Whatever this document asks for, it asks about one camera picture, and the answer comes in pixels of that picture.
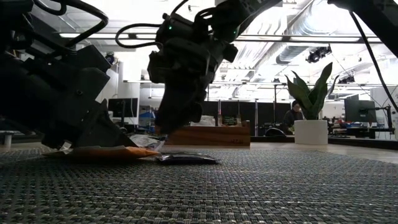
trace cable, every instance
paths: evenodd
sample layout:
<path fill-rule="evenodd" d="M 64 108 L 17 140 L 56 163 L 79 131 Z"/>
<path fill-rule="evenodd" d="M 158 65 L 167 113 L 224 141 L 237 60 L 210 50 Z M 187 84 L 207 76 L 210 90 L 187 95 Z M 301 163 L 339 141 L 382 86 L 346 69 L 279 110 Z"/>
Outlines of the cable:
<path fill-rule="evenodd" d="M 123 27 L 122 29 L 119 29 L 119 31 L 116 33 L 116 37 L 115 37 L 115 41 L 116 43 L 123 48 L 126 49 L 136 49 L 136 48 L 140 48 L 140 47 L 147 47 L 147 46 L 152 46 L 152 45 L 156 45 L 158 46 L 158 48 L 163 48 L 163 44 L 160 42 L 148 42 L 148 43 L 144 43 L 144 44 L 136 44 L 136 45 L 126 45 L 126 44 L 122 44 L 119 40 L 119 36 L 126 30 L 128 29 L 132 29 L 135 27 L 156 27 L 159 28 L 161 25 L 160 24 L 146 24 L 146 23 L 138 23 L 138 24 L 131 24 L 128 26 Z"/>
<path fill-rule="evenodd" d="M 340 65 L 340 67 L 344 70 L 345 73 L 347 73 L 347 75 L 350 75 L 347 70 L 342 66 L 342 64 L 339 62 L 339 60 L 337 60 L 337 58 L 335 57 L 335 55 L 333 55 L 333 53 L 331 53 L 331 56 L 333 56 L 333 58 L 335 59 L 335 61 L 338 63 L 338 65 Z M 367 94 L 377 105 L 379 105 L 381 108 L 383 108 L 384 106 L 380 105 L 379 102 L 377 102 L 364 88 L 362 88 L 361 85 L 358 85 L 364 92 L 365 94 Z M 387 117 L 387 113 L 383 110 L 384 116 Z"/>
<path fill-rule="evenodd" d="M 67 12 L 67 5 L 65 4 L 66 0 L 60 0 L 60 4 L 61 4 L 61 9 L 60 10 L 54 10 L 51 9 L 47 6 L 45 6 L 40 0 L 33 0 L 33 2 L 35 3 L 35 5 L 39 8 L 41 8 L 41 10 L 44 10 L 50 14 L 53 14 L 55 16 L 62 16 Z"/>
<path fill-rule="evenodd" d="M 397 90 L 397 87 L 398 87 L 398 85 L 396 85 L 396 87 L 392 90 L 392 94 L 394 94 L 394 92 Z M 387 103 L 387 101 L 388 101 L 388 98 L 386 99 L 386 100 L 384 100 L 384 102 L 383 102 L 383 104 L 382 104 L 382 108 L 384 108 L 384 105 Z"/>
<path fill-rule="evenodd" d="M 189 0 L 182 0 L 182 2 L 180 2 L 180 4 L 178 4 L 172 11 L 172 14 L 175 14 L 185 3 L 187 3 Z"/>
<path fill-rule="evenodd" d="M 28 36 L 32 37 L 35 40 L 38 40 L 39 42 L 50 47 L 51 49 L 54 49 L 56 52 L 59 52 L 62 55 L 76 54 L 76 50 L 69 49 L 69 48 L 66 48 L 62 45 L 55 43 L 55 42 L 52 42 L 51 40 L 47 39 L 46 37 L 42 36 L 41 34 L 36 33 L 34 30 L 30 30 L 30 29 L 22 29 L 22 30 Z"/>
<path fill-rule="evenodd" d="M 393 105 L 394 109 L 395 109 L 396 111 L 398 111 L 398 106 L 397 106 L 397 104 L 395 103 L 394 99 L 392 98 L 392 96 L 391 96 L 391 94 L 390 94 L 390 91 L 388 90 L 388 87 L 387 87 L 386 83 L 384 82 L 384 79 L 383 79 L 383 77 L 382 77 L 382 75 L 381 75 L 381 71 L 380 71 L 380 68 L 379 68 L 379 64 L 377 63 L 377 60 L 376 60 L 376 58 L 375 58 L 375 56 L 374 56 L 374 54 L 373 54 L 371 45 L 369 44 L 369 41 L 368 41 L 368 39 L 366 38 L 366 35 L 365 35 L 364 31 L 362 30 L 361 24 L 359 24 L 358 19 L 356 18 L 356 16 L 354 15 L 354 13 L 353 13 L 352 11 L 350 11 L 349 14 L 350 14 L 350 16 L 353 18 L 354 23 L 355 23 L 356 27 L 357 27 L 358 30 L 359 30 L 359 33 L 361 33 L 361 37 L 362 37 L 362 39 L 363 39 L 363 41 L 364 41 L 364 43 L 365 43 L 365 45 L 366 45 L 366 48 L 367 48 L 368 51 L 369 51 L 369 55 L 370 55 L 371 58 L 372 58 L 374 67 L 376 68 L 377 75 L 379 76 L 379 79 L 380 79 L 381 85 L 383 86 L 384 91 L 386 91 L 386 94 L 387 94 L 388 98 L 390 99 L 391 104 Z"/>
<path fill-rule="evenodd" d="M 134 117 L 134 113 L 132 112 L 132 99 L 130 99 L 130 110 L 131 110 L 131 116 Z"/>
<path fill-rule="evenodd" d="M 89 30 L 81 33 L 74 39 L 67 42 L 65 44 L 65 47 L 73 47 L 75 44 L 77 44 L 77 43 L 81 42 L 82 40 L 85 40 L 89 36 L 99 32 L 101 29 L 104 29 L 106 27 L 106 25 L 108 25 L 109 19 L 106 16 L 106 14 L 90 4 L 87 4 L 80 0 L 67 0 L 67 1 L 66 0 L 52 0 L 52 1 L 64 2 L 67 6 L 75 7 L 77 9 L 85 11 L 85 12 L 101 19 L 101 22 L 99 22 L 97 25 L 95 25 L 94 27 L 90 28 Z M 60 55 L 60 52 L 55 51 L 55 52 L 51 53 L 49 56 L 50 57 L 58 57 L 59 55 Z"/>
<path fill-rule="evenodd" d="M 281 92 L 282 90 L 285 90 L 285 89 L 281 88 L 281 89 L 276 93 L 276 95 L 278 95 L 278 93 Z"/>

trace potted plant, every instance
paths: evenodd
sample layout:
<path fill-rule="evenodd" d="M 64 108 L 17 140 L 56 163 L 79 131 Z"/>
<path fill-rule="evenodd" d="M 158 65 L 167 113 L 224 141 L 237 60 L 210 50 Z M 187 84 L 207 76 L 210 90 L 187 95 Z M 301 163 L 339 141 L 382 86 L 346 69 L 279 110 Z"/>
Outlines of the potted plant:
<path fill-rule="evenodd" d="M 289 93 L 298 101 L 305 117 L 303 121 L 294 122 L 296 144 L 328 144 L 328 123 L 327 121 L 319 120 L 318 115 L 323 108 L 325 98 L 332 93 L 338 78 L 335 77 L 332 86 L 328 89 L 327 81 L 331 75 L 332 67 L 333 63 L 330 63 L 323 69 L 312 89 L 309 89 L 305 81 L 293 71 L 297 84 L 293 84 L 286 77 Z"/>

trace wooden box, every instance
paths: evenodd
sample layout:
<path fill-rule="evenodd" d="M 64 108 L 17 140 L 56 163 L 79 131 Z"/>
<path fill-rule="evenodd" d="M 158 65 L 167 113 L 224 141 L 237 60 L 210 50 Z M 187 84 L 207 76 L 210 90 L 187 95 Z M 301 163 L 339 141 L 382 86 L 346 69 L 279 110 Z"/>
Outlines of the wooden box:
<path fill-rule="evenodd" d="M 182 127 L 169 135 L 172 146 L 250 146 L 250 127 Z"/>

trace gray carpet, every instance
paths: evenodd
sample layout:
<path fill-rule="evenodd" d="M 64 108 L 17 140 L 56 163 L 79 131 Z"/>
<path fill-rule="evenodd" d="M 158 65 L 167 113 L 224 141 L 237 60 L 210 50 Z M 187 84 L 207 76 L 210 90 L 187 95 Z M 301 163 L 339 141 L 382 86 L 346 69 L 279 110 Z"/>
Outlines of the gray carpet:
<path fill-rule="evenodd" d="M 0 223 L 398 223 L 398 165 L 317 151 L 204 151 L 221 165 L 0 153 Z"/>

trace computer monitor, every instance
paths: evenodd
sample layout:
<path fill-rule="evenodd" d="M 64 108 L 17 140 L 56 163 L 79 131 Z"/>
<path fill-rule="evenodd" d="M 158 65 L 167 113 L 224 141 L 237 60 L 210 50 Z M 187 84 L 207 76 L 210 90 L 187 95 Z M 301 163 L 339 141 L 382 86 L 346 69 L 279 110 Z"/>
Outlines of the computer monitor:
<path fill-rule="evenodd" d="M 344 107 L 346 111 L 345 120 L 347 122 L 377 122 L 374 101 L 345 99 Z"/>
<path fill-rule="evenodd" d="M 137 98 L 119 98 L 119 99 L 109 99 L 108 110 L 113 112 L 114 118 L 136 118 L 137 117 Z"/>

